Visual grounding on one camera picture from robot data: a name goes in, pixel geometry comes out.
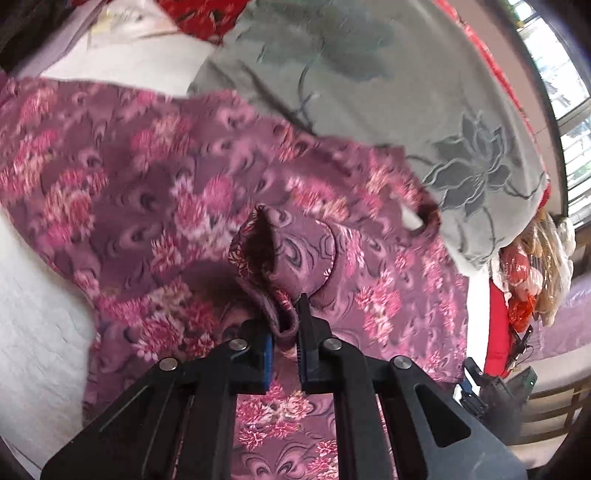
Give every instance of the window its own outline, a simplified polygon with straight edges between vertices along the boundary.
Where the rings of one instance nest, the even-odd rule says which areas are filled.
[[[524,0],[507,1],[518,31],[540,71],[560,128],[567,176],[569,217],[575,228],[591,221],[591,98],[567,50]]]

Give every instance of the plastic bag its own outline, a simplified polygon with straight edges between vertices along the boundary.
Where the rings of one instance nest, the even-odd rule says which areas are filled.
[[[519,241],[503,248],[500,253],[501,265],[507,283],[514,287],[528,279],[530,274],[530,261]]]
[[[533,268],[543,276],[534,311],[544,326],[554,323],[556,311],[570,290],[569,258],[552,218],[541,210],[519,236]]]
[[[558,224],[558,238],[564,246],[564,251],[567,257],[572,257],[574,250],[577,248],[577,242],[574,239],[574,225],[573,221],[566,217]]]
[[[511,297],[508,306],[508,318],[517,333],[523,333],[531,323],[534,313],[535,297],[528,295],[525,301]]]
[[[129,43],[176,32],[178,26],[154,0],[115,0],[104,7],[90,29],[89,45]]]
[[[537,268],[531,267],[530,274],[525,282],[515,286],[515,293],[521,301],[526,301],[528,296],[537,298],[539,293],[542,291],[544,285],[544,276]]]

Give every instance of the purple floral fabric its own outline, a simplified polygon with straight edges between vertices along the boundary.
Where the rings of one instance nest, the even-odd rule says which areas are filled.
[[[271,390],[239,399],[235,479],[338,476],[331,396],[298,387],[293,309],[367,355],[455,381],[467,279],[401,147],[315,138],[235,93],[189,100],[96,83],[9,80],[0,200],[96,311],[92,419],[158,359],[206,355],[254,316],[279,347]],[[406,204],[424,221],[402,225]]]

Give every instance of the gray cloth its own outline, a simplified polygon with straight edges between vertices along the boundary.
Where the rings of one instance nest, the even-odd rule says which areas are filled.
[[[546,186],[524,122],[463,30],[430,0],[257,0],[189,93],[236,89],[315,135],[401,144],[476,266]]]
[[[59,30],[34,54],[23,60],[11,73],[16,78],[37,77],[63,58],[94,23],[106,0],[90,0],[76,8]]]

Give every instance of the metal screw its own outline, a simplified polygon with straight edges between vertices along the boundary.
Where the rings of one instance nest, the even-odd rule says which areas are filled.
[[[394,366],[400,370],[408,370],[413,365],[413,361],[404,355],[395,356],[394,360],[392,360],[392,363],[394,363]]]
[[[246,350],[248,342],[244,338],[236,338],[230,342],[230,348],[235,352]]]
[[[336,352],[337,350],[340,350],[341,347],[343,346],[343,343],[335,337],[332,338],[327,338],[324,341],[324,348],[326,348],[327,350],[330,350],[332,352]]]
[[[178,360],[176,358],[169,356],[168,358],[163,358],[160,361],[159,366],[160,370],[163,370],[165,372],[171,372],[178,367]]]

